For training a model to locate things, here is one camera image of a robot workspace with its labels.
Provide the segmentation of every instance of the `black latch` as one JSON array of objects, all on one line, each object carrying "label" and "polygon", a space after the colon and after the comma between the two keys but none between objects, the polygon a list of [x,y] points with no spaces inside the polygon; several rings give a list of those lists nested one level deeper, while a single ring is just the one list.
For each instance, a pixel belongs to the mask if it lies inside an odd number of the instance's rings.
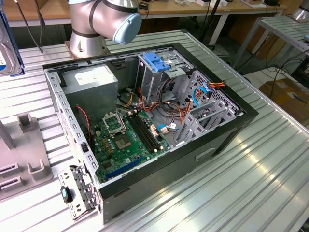
[{"label": "black latch", "polygon": [[60,191],[61,191],[61,195],[62,195],[64,203],[70,203],[73,201],[69,187],[61,186]]},{"label": "black latch", "polygon": [[89,148],[87,147],[87,144],[85,142],[82,142],[81,147],[84,153],[89,151]]}]

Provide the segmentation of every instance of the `green circuit board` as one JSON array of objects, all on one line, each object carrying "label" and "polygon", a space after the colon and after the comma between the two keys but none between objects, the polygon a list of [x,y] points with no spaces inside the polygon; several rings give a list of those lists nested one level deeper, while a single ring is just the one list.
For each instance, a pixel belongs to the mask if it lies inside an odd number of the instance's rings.
[{"label": "green circuit board", "polygon": [[[152,124],[145,112],[138,113],[138,116],[144,122],[147,122],[148,125]],[[126,133],[118,133],[114,138],[110,137],[103,121],[91,127],[95,135],[95,157],[99,164],[96,174],[101,182],[107,181],[111,178],[111,175],[113,177],[120,175],[170,149],[169,144],[164,138],[161,141],[155,138],[161,149],[158,149],[157,152],[149,152],[129,123],[126,115],[122,116],[122,120],[126,127]],[[110,130],[119,127],[118,121],[115,118],[107,123]]]}]

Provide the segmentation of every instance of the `sticker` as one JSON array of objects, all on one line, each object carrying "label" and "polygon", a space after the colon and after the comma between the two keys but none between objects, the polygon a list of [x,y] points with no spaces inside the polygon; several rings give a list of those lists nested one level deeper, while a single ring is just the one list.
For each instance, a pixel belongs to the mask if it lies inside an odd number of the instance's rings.
[{"label": "sticker", "polygon": [[291,98],[295,98],[295,96],[297,96],[295,93],[293,92],[290,92],[290,93],[287,93]]},{"label": "sticker", "polygon": [[169,127],[172,128],[172,129],[175,129],[176,128],[176,123],[171,123]]},{"label": "sticker", "polygon": [[0,52],[0,70],[5,69],[5,67],[6,67],[6,62],[5,62],[2,52]]},{"label": "sticker", "polygon": [[111,74],[105,66],[77,73],[75,78],[80,86],[93,82],[100,82],[102,85],[114,82],[113,74]]}]

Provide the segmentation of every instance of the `metal shelf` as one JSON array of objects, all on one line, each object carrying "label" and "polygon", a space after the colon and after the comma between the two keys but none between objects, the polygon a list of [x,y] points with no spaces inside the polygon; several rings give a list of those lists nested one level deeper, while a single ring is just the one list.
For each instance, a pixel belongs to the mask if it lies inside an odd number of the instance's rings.
[{"label": "metal shelf", "polygon": [[269,32],[271,32],[277,35],[279,38],[285,40],[287,43],[300,50],[301,52],[309,50],[309,43],[304,40],[305,35],[309,34],[309,22],[299,23],[287,16],[259,18],[253,25],[246,40],[240,47],[240,50],[238,51],[235,61],[232,65],[233,68],[236,68],[240,58],[242,57],[242,54],[248,47],[249,42],[251,41],[259,27],[263,27],[267,30],[262,36],[263,39],[265,39]]}]

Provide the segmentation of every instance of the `red cable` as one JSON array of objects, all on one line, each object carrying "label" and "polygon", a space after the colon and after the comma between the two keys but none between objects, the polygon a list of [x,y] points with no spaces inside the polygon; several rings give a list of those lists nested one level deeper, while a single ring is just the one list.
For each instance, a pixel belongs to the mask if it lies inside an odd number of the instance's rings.
[{"label": "red cable", "polygon": [[85,115],[86,121],[87,121],[87,126],[88,126],[88,131],[89,131],[89,145],[91,144],[91,132],[90,132],[90,123],[89,123],[89,117],[86,114],[85,110],[83,110],[80,106],[76,106],[76,108],[80,109],[82,113]]}]

